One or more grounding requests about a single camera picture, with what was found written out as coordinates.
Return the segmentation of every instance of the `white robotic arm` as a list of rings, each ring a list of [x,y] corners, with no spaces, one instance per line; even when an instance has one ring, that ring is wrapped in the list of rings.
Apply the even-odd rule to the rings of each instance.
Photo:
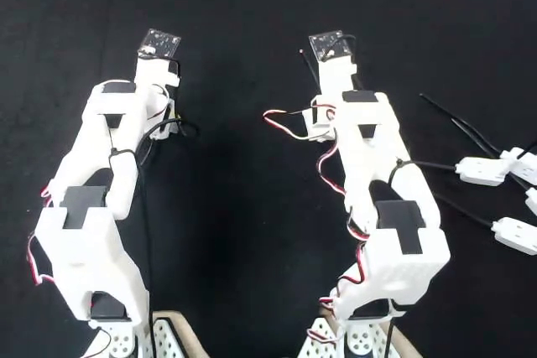
[[[169,71],[179,42],[149,30],[134,81],[109,80],[93,88],[73,148],[42,192],[48,201],[35,237],[51,262],[55,285],[78,320],[106,327],[111,339],[121,341],[109,351],[116,358],[130,356],[136,345],[139,357],[150,355],[149,292],[123,248],[116,220],[131,209],[140,140],[177,132],[175,122],[159,123],[175,117],[166,86],[180,83],[179,65],[176,73]],[[100,169],[110,169],[112,181],[86,186]]]
[[[421,170],[413,164],[405,165],[391,181],[391,189],[386,184],[397,161],[410,157],[386,95],[355,89],[352,75],[357,67],[352,63],[350,39],[351,35],[341,31],[310,36],[321,93],[312,100],[311,108],[302,111],[308,136],[300,137],[334,141],[317,169],[323,180],[344,196],[349,213],[347,229],[358,240],[357,262],[337,279],[330,296],[320,299],[337,323],[334,337],[326,335],[326,330],[322,330],[324,335],[320,329],[308,331],[312,345],[334,345],[334,351],[327,350],[327,354],[336,352],[340,357],[349,345],[355,345],[356,349],[351,350],[359,355],[372,351],[373,342],[347,340],[350,329],[365,325],[367,332],[368,324],[404,314],[424,295],[430,280],[450,258],[440,229],[440,212]],[[343,187],[321,172],[326,156],[336,150],[345,173]],[[375,181],[384,182],[388,196],[372,196]],[[310,348],[316,349],[310,341],[299,356],[308,356]]]

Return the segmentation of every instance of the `white connector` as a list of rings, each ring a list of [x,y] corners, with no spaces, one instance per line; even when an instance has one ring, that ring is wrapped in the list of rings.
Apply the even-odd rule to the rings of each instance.
[[[535,215],[537,215],[537,189],[531,188],[526,192],[526,194],[528,195],[526,205]]]
[[[537,155],[526,153],[519,158],[523,152],[522,148],[513,147],[511,151],[503,151],[500,158],[510,162],[509,169],[513,174],[531,184],[537,184]]]
[[[505,180],[510,164],[504,159],[465,157],[456,165],[455,172],[463,182],[498,186]]]
[[[498,242],[530,256],[537,254],[537,227],[504,217],[493,222],[492,230]]]

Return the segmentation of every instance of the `metal base plate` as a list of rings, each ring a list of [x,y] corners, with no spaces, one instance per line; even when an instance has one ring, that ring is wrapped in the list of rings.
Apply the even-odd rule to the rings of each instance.
[[[153,333],[154,342],[157,347],[157,358],[185,358],[171,321],[167,319],[156,319],[153,325]],[[153,358],[149,336],[146,340],[145,356]]]
[[[311,329],[328,338],[334,338],[328,322],[323,318],[317,318]],[[354,355],[366,356],[367,358],[383,358],[386,350],[386,333],[378,324],[354,324],[347,331],[348,349]],[[336,351],[332,344],[321,344],[318,341],[307,337],[298,358],[339,358],[345,356],[344,351]],[[390,358],[400,358],[399,353],[391,345],[388,356]]]
[[[133,340],[128,337],[128,332],[122,334],[112,326],[110,328],[105,327],[104,330],[109,332],[111,339],[105,332],[99,331],[82,357],[124,358],[137,356],[138,358],[153,358],[149,335],[143,345],[143,354],[140,355],[142,353],[141,348],[135,348],[132,353],[130,352],[133,349]],[[180,340],[170,320],[167,318],[156,319],[153,325],[153,332],[155,346],[157,347],[157,358],[185,358]]]

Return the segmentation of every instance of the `black cable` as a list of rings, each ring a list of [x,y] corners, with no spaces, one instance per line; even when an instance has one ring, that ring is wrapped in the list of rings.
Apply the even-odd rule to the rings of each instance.
[[[445,109],[442,105],[440,105],[438,102],[432,100],[429,96],[427,96],[424,93],[420,94],[420,97],[429,102],[434,108],[436,108],[438,111],[444,113],[451,119],[454,119],[458,121],[461,125],[464,125],[468,128],[469,131],[473,132],[475,137],[478,137],[480,141],[485,144],[487,147],[489,147],[494,153],[496,153],[496,156],[498,156],[502,150],[500,150],[498,147],[494,146],[492,143],[490,143],[486,137],[484,137],[473,125],[462,119],[461,117],[455,115],[454,113],[448,111]]]
[[[152,301],[151,295],[153,295],[153,281],[154,281],[154,278],[153,278],[153,239],[151,237],[151,230],[149,228],[147,189],[145,187],[145,180],[143,178],[143,170],[138,162],[136,153],[129,148],[126,148],[124,150],[117,150],[113,148],[110,152],[110,155],[108,156],[108,161],[110,162],[110,159],[112,157],[115,157],[119,154],[124,154],[124,153],[130,153],[133,155],[134,162],[136,163],[136,169],[138,170],[138,181],[140,183],[140,194],[141,194],[141,204],[142,204],[143,230],[145,232],[145,251],[147,253],[147,259],[148,259],[149,338],[151,339],[151,348],[153,350],[153,356],[157,356],[157,347],[154,341],[154,333],[153,333],[153,304],[151,302]]]
[[[529,153],[531,150],[533,150],[535,147],[537,147],[537,138],[531,142],[530,144],[528,144],[525,148],[524,148],[524,151],[522,153],[519,154],[519,156],[517,157],[517,159],[521,159],[524,155],[526,155],[527,153]]]
[[[349,216],[347,217],[347,228],[350,228],[351,230],[357,232],[358,235],[369,236],[369,234],[363,231],[362,228],[360,228],[356,222],[352,221],[352,206],[349,209]]]
[[[321,91],[321,83],[319,83],[319,79],[317,78],[317,75],[315,74],[315,71],[313,70],[313,66],[311,65],[310,61],[308,60],[307,56],[305,55],[305,52],[303,49],[299,49],[299,54],[302,55],[302,60],[304,61],[306,67],[311,73],[311,77],[313,77],[313,80],[315,81],[315,85],[317,86],[317,90],[319,92]]]
[[[475,215],[474,213],[466,210],[463,207],[460,207],[457,203],[455,203],[454,201],[448,199],[447,197],[445,197],[443,195],[439,195],[438,193],[435,193],[435,192],[433,192],[433,196],[435,196],[435,199],[440,200],[443,203],[449,205],[453,210],[457,210],[459,213],[465,215],[467,218],[475,221],[476,223],[478,223],[478,224],[480,224],[482,226],[486,226],[489,229],[493,227],[493,223],[491,221],[486,220],[486,219],[480,217],[479,215]]]
[[[490,158],[498,157],[498,155],[494,154],[494,152],[490,150],[489,148],[487,148],[485,144],[481,143],[481,140],[479,140],[467,127],[460,124],[455,119],[451,119],[451,121],[455,124],[455,126],[461,129],[461,131],[464,134],[466,134],[468,138],[470,138],[470,140],[472,140],[488,157]],[[511,178],[511,180],[513,180],[516,184],[518,184],[522,189],[524,189],[524,191],[527,191],[531,187],[528,184],[526,184],[523,179],[519,178],[517,175],[511,172],[509,172],[507,176]]]
[[[481,142],[479,138],[477,138],[466,126],[464,126],[462,123],[457,121],[456,119],[451,119],[453,124],[457,126],[461,131],[470,138],[487,156],[490,158],[497,158],[498,155],[494,154],[493,151],[488,148],[485,144]]]
[[[195,134],[195,137],[198,137],[200,135],[200,128],[198,128],[198,126],[196,126],[194,123],[191,123],[191,122],[187,122],[185,121],[184,119],[180,118],[180,117],[171,117],[170,119],[164,119],[162,122],[159,122],[157,123],[156,125],[153,125],[143,136],[142,138],[140,139],[140,142],[138,143],[138,146],[136,147],[136,151],[135,151],[135,154],[136,156],[139,156],[140,154],[140,149],[143,145],[144,142],[146,142],[149,138],[149,136],[151,136],[151,134],[163,127],[163,126],[166,126],[170,123],[177,123],[177,125],[179,127],[182,127],[182,126],[190,126],[194,129],[194,131],[196,132]]]
[[[108,333],[106,330],[104,330],[103,328],[100,328],[99,330],[108,335],[108,343],[107,343],[107,345],[105,345],[105,347],[102,350],[100,350],[99,352],[96,352],[95,354],[91,354],[91,355],[84,355],[82,358],[93,358],[94,356],[98,356],[98,355],[102,354],[104,351],[106,351],[107,348],[112,343],[112,335],[110,333]]]
[[[341,41],[347,39],[351,39],[354,44],[354,52],[352,52],[352,56],[354,56],[354,54],[356,54],[356,37],[350,34],[343,34],[341,37],[337,37],[336,39],[334,39],[332,43],[328,45],[328,48],[325,49],[325,52],[321,56],[321,62],[326,62],[327,60],[329,60],[330,58],[328,57],[328,54],[330,53],[330,51],[333,50],[334,47]]]
[[[455,172],[455,167],[453,165],[444,165],[442,163],[427,163],[426,161],[403,161],[402,159],[398,159],[397,163],[395,164],[394,169],[392,169],[392,172],[389,175],[388,178],[388,185],[391,187],[392,182],[394,181],[395,173],[401,168],[403,168],[405,165],[409,165],[413,163],[414,165],[417,165],[418,167],[426,167],[426,168],[435,168],[435,169],[444,169],[445,171],[451,171]]]
[[[384,350],[384,358],[388,358],[390,348],[392,347],[392,334],[394,333],[395,320],[391,319],[388,326],[388,334],[386,335],[386,349]]]

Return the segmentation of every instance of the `black table surface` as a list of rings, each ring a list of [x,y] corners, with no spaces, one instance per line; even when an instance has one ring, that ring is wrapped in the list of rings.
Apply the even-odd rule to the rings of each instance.
[[[295,356],[317,298],[352,263],[341,197],[315,171],[327,145],[261,118],[316,93],[297,54],[309,34],[357,36],[362,81],[388,94],[415,159],[482,156],[421,92],[501,148],[536,134],[535,0],[0,0],[2,356],[80,356],[93,336],[53,285],[34,287],[25,244],[91,88],[133,77],[148,28],[183,38],[180,109],[202,130],[162,143],[146,173],[154,307],[183,312],[215,357]],[[340,164],[329,165],[341,179]],[[537,222],[513,183],[426,176],[484,217]],[[536,356],[535,257],[441,213],[451,260],[398,326],[424,356]],[[118,226],[145,273],[139,206]]]

